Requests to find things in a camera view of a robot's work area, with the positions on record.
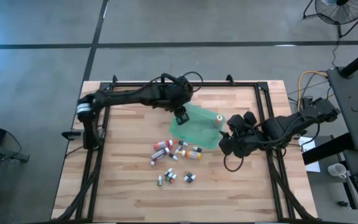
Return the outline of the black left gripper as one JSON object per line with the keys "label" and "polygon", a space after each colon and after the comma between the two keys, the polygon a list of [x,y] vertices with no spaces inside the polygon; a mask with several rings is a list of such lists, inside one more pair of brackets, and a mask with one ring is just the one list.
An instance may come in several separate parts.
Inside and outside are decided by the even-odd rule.
{"label": "black left gripper", "polygon": [[193,85],[190,82],[185,84],[169,84],[166,89],[166,99],[169,109],[175,110],[175,117],[178,125],[188,122],[189,116],[185,103],[189,102],[193,96]]}

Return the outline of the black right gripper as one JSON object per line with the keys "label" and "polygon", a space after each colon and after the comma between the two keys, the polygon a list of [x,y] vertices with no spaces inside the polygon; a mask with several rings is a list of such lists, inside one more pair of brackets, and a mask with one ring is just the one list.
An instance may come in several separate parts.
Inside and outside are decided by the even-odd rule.
{"label": "black right gripper", "polygon": [[255,127],[256,122],[254,114],[250,111],[243,116],[239,114],[231,116],[227,125],[232,134],[224,131],[219,132],[223,137],[219,142],[223,154],[228,156],[233,152],[236,157],[246,157],[259,149],[262,132]]}

